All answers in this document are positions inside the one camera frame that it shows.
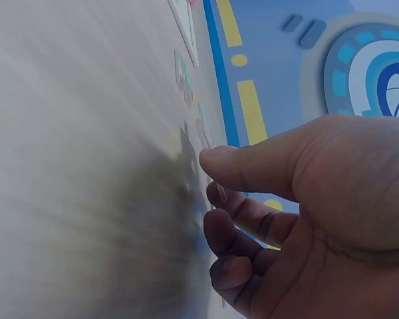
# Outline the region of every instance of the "light blue shape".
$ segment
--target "light blue shape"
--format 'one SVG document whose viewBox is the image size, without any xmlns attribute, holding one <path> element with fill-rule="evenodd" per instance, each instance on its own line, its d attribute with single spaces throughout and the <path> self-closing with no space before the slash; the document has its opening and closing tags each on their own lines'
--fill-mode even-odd
<svg viewBox="0 0 399 319">
<path fill-rule="evenodd" d="M 381 35 L 386 39 L 399 40 L 399 32 L 392 30 L 381 30 Z"/>
<path fill-rule="evenodd" d="M 344 115 L 351 115 L 352 111 L 349 111 L 349 110 L 337 110 L 337 113 L 344 114 Z"/>
<path fill-rule="evenodd" d="M 337 57 L 341 62 L 343 62 L 345 64 L 349 64 L 351 62 L 351 60 L 353 59 L 355 53 L 356 53 L 356 50 L 354 49 L 354 47 L 352 47 L 350 44 L 346 43 L 339 50 Z"/>
<path fill-rule="evenodd" d="M 372 41 L 375 41 L 375 36 L 371 32 L 362 32 L 362 33 L 358 33 L 355 36 L 355 39 L 361 45 L 366 45 L 367 43 L 371 43 Z"/>
<path fill-rule="evenodd" d="M 332 90 L 334 91 L 334 94 L 338 96 L 347 95 L 346 80 L 346 73 L 339 70 L 334 71 L 334 73 L 332 74 Z"/>
<path fill-rule="evenodd" d="M 389 65 L 399 63 L 399 52 L 387 52 L 380 54 L 369 65 L 366 71 L 366 96 L 371 109 L 363 111 L 363 116 L 381 116 L 380 105 L 378 104 L 377 82 L 381 72 Z"/>
</svg>

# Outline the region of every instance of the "dark blue shape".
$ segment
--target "dark blue shape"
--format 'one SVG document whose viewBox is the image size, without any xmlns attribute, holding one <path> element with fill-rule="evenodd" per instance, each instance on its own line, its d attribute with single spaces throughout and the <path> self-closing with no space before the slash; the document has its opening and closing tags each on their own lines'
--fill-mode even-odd
<svg viewBox="0 0 399 319">
<path fill-rule="evenodd" d="M 301 21 L 303 21 L 302 15 L 292 15 L 284 26 L 284 31 L 293 32 L 300 25 Z"/>
<path fill-rule="evenodd" d="M 311 49 L 318 42 L 321 35 L 327 28 L 327 24 L 322 20 L 315 20 L 300 40 L 300 46 L 305 49 Z"/>
<path fill-rule="evenodd" d="M 221 111 L 223 112 L 223 120 L 225 122 L 227 143 L 231 146 L 239 147 L 239 136 L 235 114 L 233 113 L 233 105 L 231 92 L 229 91 L 229 83 L 227 82 L 226 69 L 223 61 L 223 55 L 220 49 L 219 35 L 215 26 L 213 17 L 213 9 L 211 8 L 211 0 L 204 0 L 205 19 L 207 20 L 208 33 L 211 43 L 211 51 L 214 59 L 215 75 L 217 77 L 217 85 L 219 86 Z"/>
<path fill-rule="evenodd" d="M 378 104 L 380 105 L 381 113 L 384 116 L 397 116 L 399 111 L 399 103 L 396 107 L 396 111 L 394 114 L 391 113 L 390 108 L 388 107 L 387 102 L 387 85 L 390 78 L 399 74 L 399 63 L 391 64 L 387 66 L 383 72 L 381 72 L 380 77 L 377 82 L 377 96 L 378 96 Z"/>
</svg>

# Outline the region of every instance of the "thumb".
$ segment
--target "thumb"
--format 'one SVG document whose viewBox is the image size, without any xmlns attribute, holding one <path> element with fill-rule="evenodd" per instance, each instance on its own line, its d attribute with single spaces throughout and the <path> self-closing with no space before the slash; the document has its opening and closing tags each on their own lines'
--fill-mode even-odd
<svg viewBox="0 0 399 319">
<path fill-rule="evenodd" d="M 295 201 L 291 184 L 304 149 L 329 126 L 323 117 L 254 146 L 218 146 L 203 150 L 199 162 L 222 186 L 248 192 L 273 193 Z"/>
</svg>

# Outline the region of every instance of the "blue stripe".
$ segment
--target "blue stripe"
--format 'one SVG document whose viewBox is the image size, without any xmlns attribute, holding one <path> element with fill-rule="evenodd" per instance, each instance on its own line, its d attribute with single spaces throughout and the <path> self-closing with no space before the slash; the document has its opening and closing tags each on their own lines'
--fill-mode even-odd
<svg viewBox="0 0 399 319">
<path fill-rule="evenodd" d="M 339 70 L 334 70 L 332 74 L 332 90 L 335 95 L 343 97 L 347 95 L 346 81 L 346 73 Z"/>
<path fill-rule="evenodd" d="M 344 115 L 351 115 L 352 111 L 350 111 L 350 110 L 337 110 L 337 113 L 344 114 Z"/>
<path fill-rule="evenodd" d="M 392 30 L 381 30 L 381 35 L 386 39 L 399 40 L 399 32 Z"/>
<path fill-rule="evenodd" d="M 355 53 L 356 53 L 356 50 L 354 49 L 354 47 L 352 47 L 350 44 L 346 43 L 339 50 L 337 57 L 338 57 L 339 61 L 341 61 L 345 64 L 349 64 L 351 62 L 351 60 L 353 59 Z"/>
<path fill-rule="evenodd" d="M 210 37 L 211 51 L 214 59 L 215 75 L 217 77 L 217 85 L 219 86 L 221 111 L 223 112 L 223 121 L 225 122 L 226 138 L 228 145 L 239 147 L 239 136 L 237 124 L 235 121 L 235 113 L 227 82 L 225 63 L 221 53 L 219 34 L 214 21 L 213 9 L 211 8 L 211 0 L 204 0 L 205 19 L 207 20 L 208 34 Z"/>
<path fill-rule="evenodd" d="M 358 41 L 361 45 L 366 45 L 375 41 L 375 36 L 371 32 L 362 32 L 355 36 L 356 41 Z"/>
</svg>

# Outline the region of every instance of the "blue panel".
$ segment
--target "blue panel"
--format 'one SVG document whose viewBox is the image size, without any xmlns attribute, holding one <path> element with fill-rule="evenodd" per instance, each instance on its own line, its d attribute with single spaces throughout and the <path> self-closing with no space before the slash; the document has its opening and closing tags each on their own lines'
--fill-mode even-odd
<svg viewBox="0 0 399 319">
<path fill-rule="evenodd" d="M 358 41 L 361 45 L 366 45 L 375 41 L 375 36 L 371 32 L 362 32 L 355 36 L 356 41 Z"/>
<path fill-rule="evenodd" d="M 348 64 L 353 59 L 355 53 L 356 50 L 354 47 L 347 43 L 341 47 L 337 57 L 341 62 Z"/>
<path fill-rule="evenodd" d="M 399 40 L 399 32 L 392 30 L 381 30 L 381 35 L 386 39 Z"/>
<path fill-rule="evenodd" d="M 351 115 L 352 111 L 350 111 L 350 110 L 337 110 L 337 113 L 344 114 L 344 115 Z"/>
<path fill-rule="evenodd" d="M 290 17 L 288 23 L 284 27 L 285 32 L 293 32 L 300 25 L 301 21 L 303 21 L 302 15 L 293 15 Z"/>
<path fill-rule="evenodd" d="M 346 87 L 347 75 L 344 72 L 335 70 L 332 74 L 332 90 L 338 96 L 347 95 Z"/>
<path fill-rule="evenodd" d="M 208 33 L 210 37 L 211 50 L 213 52 L 214 68 L 219 86 L 221 110 L 225 122 L 227 143 L 231 146 L 239 147 L 239 137 L 235 114 L 233 113 L 231 92 L 227 81 L 225 63 L 220 49 L 219 35 L 213 17 L 213 9 L 209 0 L 204 1 L 205 18 L 207 20 Z"/>
<path fill-rule="evenodd" d="M 318 42 L 321 35 L 327 28 L 327 24 L 322 20 L 315 20 L 309 30 L 300 40 L 300 45 L 305 49 L 311 49 Z"/>
</svg>

